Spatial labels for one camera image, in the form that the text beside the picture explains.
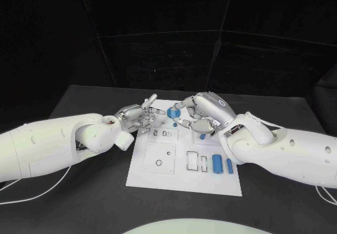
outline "small hole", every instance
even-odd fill
[[[326,146],[325,147],[325,152],[329,154],[331,153],[331,148]]]

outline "white board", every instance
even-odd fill
[[[177,102],[158,99],[151,106],[166,111]],[[185,109],[179,118],[192,120]],[[166,115],[156,115],[151,132],[141,134],[138,131],[126,186],[241,196],[236,164],[231,162],[233,174],[228,174],[221,146],[208,135],[201,140],[200,134],[172,124]],[[187,152],[197,153],[197,157],[190,156],[190,163]],[[221,155],[223,174],[213,173],[211,155]],[[195,160],[197,170],[188,170],[187,164],[194,169]]]

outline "black table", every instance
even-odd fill
[[[194,93],[71,85],[50,118],[99,113],[158,99],[181,100]],[[220,95],[234,112],[322,133],[306,101],[298,97]],[[125,187],[133,143],[115,146],[74,165],[56,188],[33,201],[0,206],[0,233],[120,234],[149,222],[174,218],[224,220],[274,234],[337,233],[337,208],[312,186],[272,175],[254,164],[237,166],[241,197]],[[17,182],[0,192],[1,201],[31,197],[50,188],[64,170]]]

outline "small rectangular slot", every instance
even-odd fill
[[[197,171],[197,152],[187,151],[187,170]]]
[[[201,156],[201,172],[207,172],[207,157]]]

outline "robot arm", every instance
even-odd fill
[[[86,114],[24,124],[0,135],[0,182],[45,175],[103,153],[113,144],[126,150],[136,129],[149,131],[153,94],[142,105],[123,107],[113,116]]]
[[[236,164],[254,163],[300,183],[337,188],[335,137],[279,127],[249,112],[236,115],[211,92],[197,93],[171,110],[182,107],[195,121],[172,120],[200,134],[210,134]],[[266,125],[279,129],[269,131]]]

